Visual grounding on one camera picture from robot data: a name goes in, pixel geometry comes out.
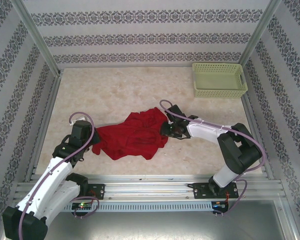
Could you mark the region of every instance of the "yellow-green basket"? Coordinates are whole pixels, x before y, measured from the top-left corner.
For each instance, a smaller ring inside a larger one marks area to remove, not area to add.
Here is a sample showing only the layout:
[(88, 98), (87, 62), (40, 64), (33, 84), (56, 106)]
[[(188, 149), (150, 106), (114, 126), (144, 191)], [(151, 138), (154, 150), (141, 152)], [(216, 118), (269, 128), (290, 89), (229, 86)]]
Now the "yellow-green basket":
[(193, 63), (192, 77), (196, 98), (241, 98), (248, 91), (240, 64)]

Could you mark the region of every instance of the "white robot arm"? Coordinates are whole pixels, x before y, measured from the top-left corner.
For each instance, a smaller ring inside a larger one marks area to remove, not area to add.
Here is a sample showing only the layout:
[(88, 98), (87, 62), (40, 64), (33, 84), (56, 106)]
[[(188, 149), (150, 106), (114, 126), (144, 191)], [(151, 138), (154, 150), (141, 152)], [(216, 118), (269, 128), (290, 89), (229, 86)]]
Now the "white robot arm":
[[(168, 110), (186, 117), (177, 105), (171, 106)], [(169, 118), (169, 122), (162, 124), (160, 129), (162, 135), (180, 140), (191, 137), (201, 138), (220, 146), (225, 165), (209, 180), (209, 190), (216, 196), (262, 157), (261, 150), (252, 141), (239, 134), (203, 124), (203, 120), (194, 115), (188, 117), (194, 121), (189, 121), (176, 117), (167, 111), (165, 113)], [(223, 127), (233, 129), (252, 138), (248, 129), (241, 123)]]
[[(92, 131), (94, 132), (92, 140), (83, 148), (84, 144), (87, 143), (89, 137), (92, 135)], [(98, 133), (95, 129), (92, 129), (90, 122), (77, 120), (73, 124), (71, 134), (67, 135), (61, 144), (55, 148), (52, 154), (53, 158), (50, 160), (44, 174), (37, 181), (32, 190), (16, 207), (8, 206), (4, 210), (2, 219), (5, 236), (7, 238), (19, 240), (19, 222), (27, 204), (29, 204), (29, 206), (22, 222), (23, 240), (43, 240), (46, 237), (51, 222), (63, 210), (65, 205), (78, 196), (88, 196), (88, 178), (76, 173), (71, 173), (71, 171), (77, 162), (83, 160), (84, 153), (89, 149), (89, 146), (99, 141)], [(83, 149), (61, 163), (51, 172), (51, 169), (57, 164), (81, 148)], [(30, 201), (31, 195), (41, 182), (40, 188), (35, 193), (32, 201)]]

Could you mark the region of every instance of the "purple cable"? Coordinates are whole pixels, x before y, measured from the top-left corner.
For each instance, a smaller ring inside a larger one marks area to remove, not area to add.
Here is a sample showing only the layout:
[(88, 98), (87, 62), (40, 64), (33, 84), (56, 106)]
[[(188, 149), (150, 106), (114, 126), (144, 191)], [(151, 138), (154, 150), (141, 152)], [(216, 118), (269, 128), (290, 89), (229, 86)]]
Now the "purple cable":
[(68, 159), (72, 158), (74, 155), (76, 155), (77, 153), (79, 153), (80, 151), (82, 151), (88, 144), (89, 142), (91, 141), (91, 139), (93, 138), (94, 136), (94, 129), (95, 129), (95, 124), (94, 124), (94, 121), (92, 120), (92, 118), (84, 113), (84, 112), (81, 112), (81, 111), (77, 111), (77, 112), (74, 112), (71, 114), (71, 116), (69, 117), (69, 123), (71, 123), (71, 119), (74, 115), (76, 114), (82, 114), (84, 116), (86, 116), (90, 122), (91, 122), (91, 125), (92, 125), (92, 132), (91, 132), (91, 135), (88, 139), (88, 141), (82, 146), (80, 147), (77, 151), (73, 152), (72, 154), (70, 154), (69, 156), (67, 156), (66, 158), (64, 158), (63, 160), (61, 160), (57, 165), (55, 165), (50, 172), (48, 172), (43, 178), (42, 180), (38, 183), (38, 185), (36, 186), (36, 188), (34, 189), (32, 195), (30, 196), (28, 202), (26, 203), (25, 207), (24, 207), (24, 210), (21, 214), (21, 217), (20, 217), (20, 221), (19, 221), (19, 228), (18, 228), (18, 234), (19, 234), (19, 240), (23, 240), (23, 234), (22, 234), (22, 223), (24, 221), (24, 218), (25, 218), (25, 215), (26, 215), (26, 212), (30, 206), (30, 202), (32, 202), (32, 200), (34, 199), (36, 193), (38, 192), (39, 188), (42, 186), (42, 184), (45, 182), (45, 180), (53, 173), (54, 170), (56, 170), (57, 167), (59, 167), (62, 163), (64, 163), (65, 161), (67, 161)]
[(222, 216), (227, 215), (227, 214), (230, 213), (230, 212), (234, 209), (234, 207), (239, 203), (239, 201), (240, 201), (240, 200), (242, 199), (242, 197), (244, 196), (245, 191), (247, 190), (248, 182), (247, 182), (247, 180), (245, 180), (245, 179), (238, 179), (237, 182), (244, 182), (244, 188), (243, 188), (243, 190), (242, 190), (240, 196), (237, 198), (237, 200), (236, 200), (236, 201), (234, 202), (234, 204), (232, 205), (232, 207), (231, 207), (228, 211), (226, 211), (225, 213), (223, 213), (223, 212), (221, 212), (221, 211), (219, 211), (219, 210), (216, 210), (216, 209), (213, 210), (214, 212), (220, 213), (220, 214), (222, 214)]
[[(163, 106), (163, 102), (166, 102), (168, 104), (171, 105), (171, 107), (173, 106), (173, 104), (168, 101), (168, 100), (165, 100), (165, 99), (162, 99), (159, 104), (160, 106), (163, 108), (164, 111), (166, 111), (167, 113), (175, 116), (175, 117), (178, 117), (178, 118), (181, 118), (181, 119), (184, 119), (184, 120), (187, 120), (187, 121), (190, 121), (190, 122), (195, 122), (195, 123), (198, 123), (198, 124), (204, 124), (204, 125), (207, 125), (207, 126), (210, 126), (210, 127), (214, 127), (214, 128), (220, 128), (220, 129), (224, 129), (224, 130), (227, 130), (229, 132), (233, 132), (235, 134), (238, 134), (238, 135), (241, 135), (243, 136), (244, 138), (250, 140), (251, 142), (253, 142), (261, 151), (262, 153), (262, 161), (260, 162), (259, 165), (255, 166), (255, 167), (252, 167), (250, 169), (247, 169), (244, 173), (246, 172), (251, 172), (253, 170), (256, 170), (258, 168), (260, 168), (262, 165), (265, 164), (266, 162), (266, 152), (264, 150), (264, 148), (256, 141), (254, 140), (252, 137), (242, 133), (242, 132), (239, 132), (239, 131), (236, 131), (236, 130), (233, 130), (231, 128), (228, 128), (228, 127), (224, 127), (224, 126), (221, 126), (221, 125), (218, 125), (218, 124), (214, 124), (214, 123), (210, 123), (210, 122), (207, 122), (207, 121), (200, 121), (200, 120), (197, 120), (197, 119), (191, 119), (191, 118), (188, 118), (188, 117), (184, 117), (184, 116), (181, 116), (181, 115), (178, 115), (178, 114), (175, 114), (173, 113), (172, 111), (169, 111), (168, 109), (166, 109), (164, 106)], [(235, 203), (232, 205), (232, 207), (226, 212), (226, 213), (229, 213), (230, 211), (232, 211), (232, 209), (238, 204), (238, 202), (240, 201), (240, 199), (243, 197), (245, 191), (247, 190), (247, 186), (248, 186), (248, 182), (245, 180), (245, 179), (238, 179), (240, 178), (244, 173), (242, 173), (241, 175), (238, 175), (233, 181), (237, 181), (237, 182), (245, 182), (245, 186), (244, 186), (244, 189), (241, 193), (241, 195), (238, 197), (238, 199), (235, 201)]]

